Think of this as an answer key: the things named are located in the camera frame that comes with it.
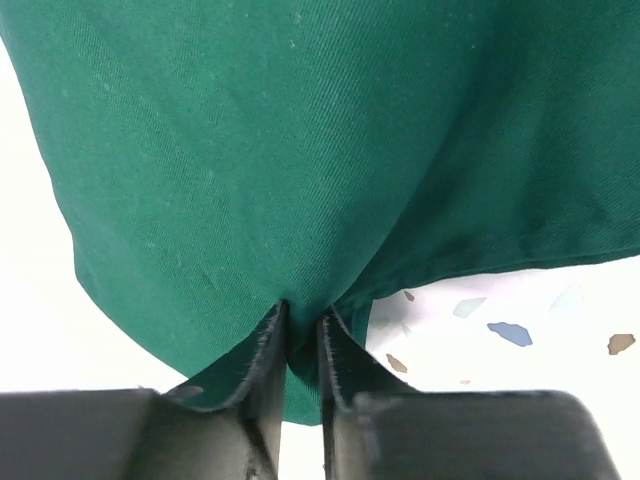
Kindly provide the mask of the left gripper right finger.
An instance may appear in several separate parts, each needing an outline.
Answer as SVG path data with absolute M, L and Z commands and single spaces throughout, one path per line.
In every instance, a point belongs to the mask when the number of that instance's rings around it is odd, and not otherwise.
M 560 391 L 424 393 L 317 323 L 328 479 L 616 480 L 592 415 Z

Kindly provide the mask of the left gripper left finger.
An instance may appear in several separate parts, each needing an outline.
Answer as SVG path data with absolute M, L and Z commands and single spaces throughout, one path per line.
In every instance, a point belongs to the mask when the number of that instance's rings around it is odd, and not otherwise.
M 164 394 L 2 394 L 2 478 L 277 478 L 288 314 L 273 305 L 242 342 Z

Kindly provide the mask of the green surgical cloth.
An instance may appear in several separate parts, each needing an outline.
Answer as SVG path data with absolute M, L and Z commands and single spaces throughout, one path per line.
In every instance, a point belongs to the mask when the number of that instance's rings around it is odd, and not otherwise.
M 635 1 L 5 1 L 75 274 L 185 376 L 466 275 L 639 252 Z

